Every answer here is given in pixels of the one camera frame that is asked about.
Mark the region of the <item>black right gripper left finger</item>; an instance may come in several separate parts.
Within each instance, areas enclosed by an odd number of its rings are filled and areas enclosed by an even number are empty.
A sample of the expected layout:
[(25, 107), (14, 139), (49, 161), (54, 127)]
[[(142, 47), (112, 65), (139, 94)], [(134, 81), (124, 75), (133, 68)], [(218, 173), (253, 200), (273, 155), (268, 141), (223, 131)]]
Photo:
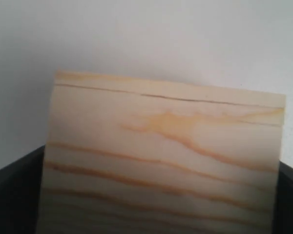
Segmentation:
[(37, 229), (45, 146), (0, 169), (0, 234)]

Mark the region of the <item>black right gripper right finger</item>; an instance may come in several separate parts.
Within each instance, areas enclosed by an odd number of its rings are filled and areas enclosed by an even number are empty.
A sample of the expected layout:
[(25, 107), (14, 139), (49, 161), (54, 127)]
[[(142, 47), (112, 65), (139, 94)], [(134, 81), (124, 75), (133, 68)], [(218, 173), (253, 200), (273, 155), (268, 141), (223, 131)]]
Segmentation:
[(281, 162), (274, 209), (274, 232), (293, 234), (293, 168)]

